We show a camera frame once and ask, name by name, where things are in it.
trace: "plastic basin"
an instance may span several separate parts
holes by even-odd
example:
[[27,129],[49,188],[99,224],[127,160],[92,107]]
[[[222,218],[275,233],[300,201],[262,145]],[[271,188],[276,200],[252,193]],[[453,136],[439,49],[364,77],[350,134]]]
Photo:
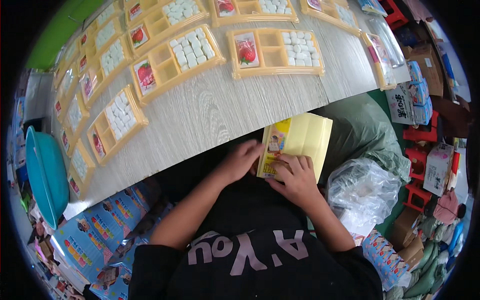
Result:
[[56,230],[70,196],[60,148],[51,135],[30,126],[25,149],[33,196],[46,223]]

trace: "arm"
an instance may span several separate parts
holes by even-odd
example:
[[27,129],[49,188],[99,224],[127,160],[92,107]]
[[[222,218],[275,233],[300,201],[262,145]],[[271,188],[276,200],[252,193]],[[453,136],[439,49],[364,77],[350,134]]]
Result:
[[285,185],[273,178],[266,181],[274,190],[303,209],[330,251],[343,252],[355,247],[352,236],[320,194],[313,171],[313,162],[309,156],[282,154],[279,156],[279,161],[270,165],[282,177]]
[[183,251],[215,204],[220,192],[227,185],[242,178],[263,150],[264,145],[256,140],[240,144],[158,224],[150,244]]

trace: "cardboard box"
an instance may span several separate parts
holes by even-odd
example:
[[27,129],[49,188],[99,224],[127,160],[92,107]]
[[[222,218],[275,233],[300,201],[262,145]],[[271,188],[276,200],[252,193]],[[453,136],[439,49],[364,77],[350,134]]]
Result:
[[415,124],[413,102],[408,92],[408,83],[398,84],[395,89],[386,90],[385,93],[392,122],[407,125]]
[[420,211],[406,206],[403,212],[393,223],[390,242],[395,251],[399,252],[406,248],[415,238],[413,231],[420,222]]
[[427,156],[423,188],[437,196],[444,194],[447,180],[450,177],[454,147],[439,143]]
[[410,53],[410,60],[420,66],[423,78],[427,80],[430,95],[443,96],[444,80],[440,62],[430,44],[417,46]]
[[424,106],[429,97],[428,85],[425,79],[419,84],[415,84],[412,81],[408,83],[408,93],[412,98],[413,105]]
[[421,242],[421,237],[416,236],[410,245],[398,252],[398,255],[407,262],[409,265],[407,271],[410,271],[423,257],[423,243]]

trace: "pink cloth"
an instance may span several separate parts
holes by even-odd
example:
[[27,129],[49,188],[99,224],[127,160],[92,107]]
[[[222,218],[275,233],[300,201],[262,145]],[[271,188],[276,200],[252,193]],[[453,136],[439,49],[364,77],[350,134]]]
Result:
[[455,220],[457,211],[458,199],[455,191],[452,190],[438,199],[438,204],[433,211],[433,216],[445,225],[450,225]]

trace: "yellow plastic tray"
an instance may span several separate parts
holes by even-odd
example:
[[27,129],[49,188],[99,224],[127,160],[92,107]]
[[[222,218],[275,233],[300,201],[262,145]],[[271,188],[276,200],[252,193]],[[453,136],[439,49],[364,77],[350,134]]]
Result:
[[[289,66],[287,49],[284,45],[282,33],[308,32],[312,35],[313,47],[319,53],[320,66]],[[240,68],[238,47],[235,36],[253,33],[257,50],[258,67]],[[233,78],[240,79],[254,75],[273,74],[317,74],[324,75],[324,63],[320,47],[313,32],[301,30],[287,30],[276,28],[241,29],[227,32],[228,47],[233,60]]]
[[339,6],[343,6],[345,9],[350,11],[350,8],[348,7],[348,4],[344,0],[319,0],[320,6],[322,8],[322,11],[319,12],[318,10],[312,8],[311,6],[308,5],[307,0],[300,0],[300,10],[302,13],[310,15],[315,18],[319,18],[321,20],[327,21],[333,25],[336,25],[343,30],[346,30],[350,32],[351,34],[360,37],[361,30],[357,21],[357,17],[355,14],[352,12],[353,15],[353,20],[355,21],[355,25],[357,28],[354,28],[347,23],[343,22],[340,19],[340,15],[338,14],[338,11],[336,9],[335,4]]
[[[115,102],[115,98],[122,93],[125,93],[128,99],[128,104],[131,106],[137,122],[122,136],[122,138],[116,140],[115,131],[110,125],[106,109],[111,107],[112,103]],[[135,93],[132,91],[132,85],[129,84],[107,104],[107,107],[100,112],[98,117],[87,130],[88,141],[90,142],[90,146],[92,147],[98,163],[105,166],[109,159],[115,156],[115,154],[125,146],[125,144],[137,134],[137,132],[147,125],[148,119],[139,108]]]
[[121,43],[124,58],[115,67],[115,69],[110,72],[108,76],[105,76],[105,71],[103,70],[101,60],[102,55],[108,50],[106,49],[103,53],[95,57],[91,64],[89,63],[88,69],[85,71],[85,73],[80,79],[82,95],[84,97],[85,106],[87,107],[87,109],[90,109],[92,107],[98,96],[102,94],[104,89],[115,79],[115,77],[118,76],[118,74],[125,67],[128,66],[128,64],[133,59],[130,47],[125,40],[125,36],[120,36],[116,40],[119,40]]
[[[109,7],[113,7],[113,13],[110,14],[103,22],[100,20],[102,16],[105,16],[107,14],[107,10]],[[102,29],[108,22],[111,20],[115,19],[119,14],[121,13],[120,5],[118,1],[113,2],[109,6],[107,6],[103,12],[95,19],[93,22],[88,26],[87,32],[90,34],[94,34],[97,32],[99,29]]]
[[56,95],[56,101],[59,101],[61,104],[70,101],[73,97],[73,93],[77,88],[78,84],[78,72],[77,72],[77,64],[74,61],[68,70],[65,72],[67,75],[63,77]]
[[[72,118],[75,116],[75,112],[77,113],[80,112],[81,118],[78,121],[77,127],[73,128],[72,122],[74,119]],[[75,96],[72,99],[72,102],[70,103],[70,107],[68,108],[65,119],[63,121],[63,126],[65,128],[70,129],[70,132],[72,134],[71,140],[77,140],[80,137],[80,134],[82,133],[89,117],[90,117],[90,113],[85,107],[82,94],[81,93],[75,94]]]
[[372,55],[375,70],[380,81],[380,90],[391,90],[396,88],[396,79],[393,73],[392,63],[385,49],[382,39],[371,33],[362,33],[363,40],[367,44]]
[[[174,1],[163,2],[161,5],[156,7],[153,13],[139,20],[138,22],[132,23],[129,27],[128,41],[136,58],[144,55],[152,47],[172,36],[184,26],[208,18],[208,11],[204,8],[199,0],[195,0],[200,12],[181,22],[171,25],[168,21],[168,17],[163,12],[163,7],[173,2]],[[134,43],[133,39],[139,38],[139,31],[142,31],[141,35],[143,35],[143,43]]]
[[[85,162],[85,176],[83,179],[77,172],[77,169],[73,162],[73,160],[75,159],[74,157],[76,157],[77,155],[79,155]],[[67,174],[68,185],[77,195],[78,199],[83,200],[85,198],[85,194],[88,191],[88,187],[90,185],[90,181],[92,180],[94,170],[95,162],[93,162],[92,158],[88,154],[87,149],[82,143],[82,140],[78,139],[72,152],[72,159],[70,160],[70,167]]]
[[71,157],[77,141],[72,138],[70,127],[62,127],[62,129],[60,129],[60,140],[65,154]]
[[[213,48],[215,56],[202,64],[196,65],[191,69],[182,72],[180,69],[180,65],[177,62],[177,58],[175,57],[175,54],[173,52],[173,49],[169,43],[171,40],[177,40],[185,36],[186,34],[197,30],[198,28],[201,28],[203,32],[205,32],[205,38],[208,40],[210,46]],[[130,72],[132,73],[133,83],[135,85],[135,90],[137,92],[140,105],[144,107],[155,97],[173,88],[174,86],[179,85],[183,81],[216,65],[224,64],[226,61],[227,60],[220,52],[218,44],[216,43],[215,38],[212,35],[212,32],[210,31],[208,25],[203,24],[193,29],[190,29],[178,36],[175,36],[169,41],[153,48],[147,55],[142,56],[130,65]],[[142,89],[140,88],[139,77],[135,70],[135,66],[138,66],[139,64],[148,64],[152,69],[155,86],[152,85],[151,87],[149,87],[148,91],[142,91]]]
[[157,6],[158,2],[158,0],[130,0],[124,2],[123,10],[125,11],[125,23],[127,27],[143,19],[151,12],[156,11],[159,8],[159,6]]
[[76,60],[76,57],[79,53],[79,39],[75,39],[73,43],[67,47],[63,57],[61,58],[57,70],[55,71],[55,77],[53,79],[53,84],[55,89],[58,89],[60,82],[63,80],[67,70],[69,69],[72,62]]
[[210,12],[212,13],[212,27],[220,27],[224,25],[252,22],[252,21],[287,21],[299,23],[299,19],[293,9],[290,0],[287,0],[286,7],[292,9],[292,14],[282,13],[265,13],[262,11],[261,4],[258,0],[242,1],[231,0],[235,13],[232,16],[220,17],[216,0],[208,0],[210,3]]

